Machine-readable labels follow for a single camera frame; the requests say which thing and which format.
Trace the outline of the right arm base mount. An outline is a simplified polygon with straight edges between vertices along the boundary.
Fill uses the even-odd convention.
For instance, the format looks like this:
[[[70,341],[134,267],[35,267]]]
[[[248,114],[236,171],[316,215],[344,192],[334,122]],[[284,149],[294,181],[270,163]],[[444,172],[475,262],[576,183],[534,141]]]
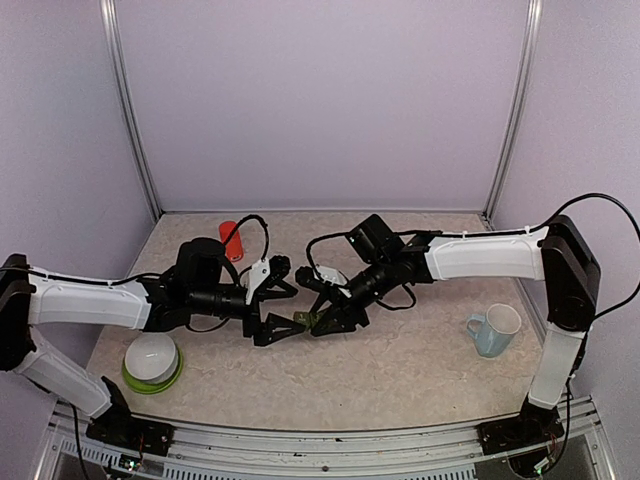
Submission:
[[[517,415],[480,423],[476,430],[485,455],[544,443],[565,433],[556,407],[546,410],[528,403]]]

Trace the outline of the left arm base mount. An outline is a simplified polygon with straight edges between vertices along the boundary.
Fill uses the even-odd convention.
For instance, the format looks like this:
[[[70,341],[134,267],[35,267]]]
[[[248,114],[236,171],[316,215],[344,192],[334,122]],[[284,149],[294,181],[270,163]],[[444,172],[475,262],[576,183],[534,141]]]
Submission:
[[[175,429],[171,424],[133,416],[113,408],[96,419],[86,429],[86,436],[112,446],[166,457]]]

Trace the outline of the orange pill bottle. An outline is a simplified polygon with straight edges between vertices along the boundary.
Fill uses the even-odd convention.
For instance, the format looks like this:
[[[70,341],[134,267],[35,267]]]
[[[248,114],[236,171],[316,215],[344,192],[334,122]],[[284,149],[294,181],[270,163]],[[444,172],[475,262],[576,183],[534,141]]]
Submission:
[[[239,233],[238,224],[234,221],[225,221],[219,225],[220,240],[225,246],[226,257],[236,263],[243,259],[244,248]]]

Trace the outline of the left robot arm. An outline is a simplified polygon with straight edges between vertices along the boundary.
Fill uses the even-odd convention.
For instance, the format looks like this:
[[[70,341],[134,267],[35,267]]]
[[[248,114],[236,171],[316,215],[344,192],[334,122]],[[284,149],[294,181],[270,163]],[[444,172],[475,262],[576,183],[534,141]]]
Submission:
[[[117,385],[88,373],[37,333],[37,326],[77,323],[165,333],[204,315],[238,320],[244,337],[268,346],[305,329],[260,312],[266,300],[296,295],[284,280],[290,268],[286,256],[258,261],[242,284],[223,243],[206,237],[183,243],[175,264],[164,273],[123,280],[38,272],[25,255],[12,254],[1,267],[1,368],[27,377],[99,421],[118,444],[133,443],[140,424]]]

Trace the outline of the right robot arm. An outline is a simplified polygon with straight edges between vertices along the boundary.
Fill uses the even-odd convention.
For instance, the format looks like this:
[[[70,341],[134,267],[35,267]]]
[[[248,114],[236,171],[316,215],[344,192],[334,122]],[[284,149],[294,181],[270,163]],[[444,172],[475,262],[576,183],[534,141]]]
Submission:
[[[601,269],[572,220],[553,217],[521,230],[446,233],[395,232],[373,214],[345,233],[366,268],[352,279],[310,263],[296,282],[317,292],[315,337],[353,332],[369,323],[366,309],[393,289],[458,278],[497,277],[542,281],[549,327],[542,357],[525,399],[529,407],[513,419],[511,433],[535,442],[551,424],[547,410],[560,401],[578,367],[587,332],[596,317]]]

